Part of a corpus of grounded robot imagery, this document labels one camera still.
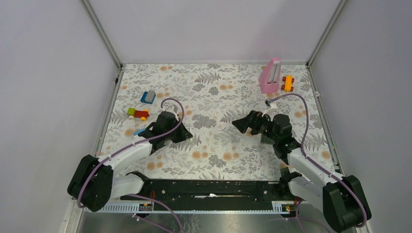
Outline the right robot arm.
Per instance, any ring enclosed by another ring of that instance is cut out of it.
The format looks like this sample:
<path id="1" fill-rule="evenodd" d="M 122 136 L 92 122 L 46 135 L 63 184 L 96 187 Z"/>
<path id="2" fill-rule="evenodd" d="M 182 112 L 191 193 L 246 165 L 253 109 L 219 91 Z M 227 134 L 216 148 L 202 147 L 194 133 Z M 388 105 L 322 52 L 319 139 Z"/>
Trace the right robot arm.
<path id="1" fill-rule="evenodd" d="M 261 134 L 273 141 L 277 158 L 294 167 L 295 172 L 281 178 L 279 195 L 285 200 L 297 196 L 321 211 L 326 222 L 336 232 L 362 227 L 372 214 L 358 178 L 344 176 L 327 170 L 306 155 L 292 135 L 292 125 L 287 115 L 273 118 L 251 111 L 246 117 L 232 124 L 241 132 Z"/>

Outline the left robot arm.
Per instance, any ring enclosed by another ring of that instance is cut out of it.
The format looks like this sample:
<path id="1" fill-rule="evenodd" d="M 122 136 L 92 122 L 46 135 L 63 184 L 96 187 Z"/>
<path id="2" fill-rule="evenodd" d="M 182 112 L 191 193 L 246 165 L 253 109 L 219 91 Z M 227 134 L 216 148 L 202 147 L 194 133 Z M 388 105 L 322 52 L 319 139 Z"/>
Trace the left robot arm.
<path id="1" fill-rule="evenodd" d="M 84 156 L 67 187 L 67 193 L 79 201 L 82 208 L 93 212 L 102 209 L 110 199 L 134 194 L 143 200 L 149 197 L 151 187 L 143 178 L 130 173 L 117 176 L 133 161 L 145 158 L 171 141 L 180 143 L 193 135 L 174 113 L 163 111 L 156 121 L 136 135 L 131 143 L 107 157 Z"/>

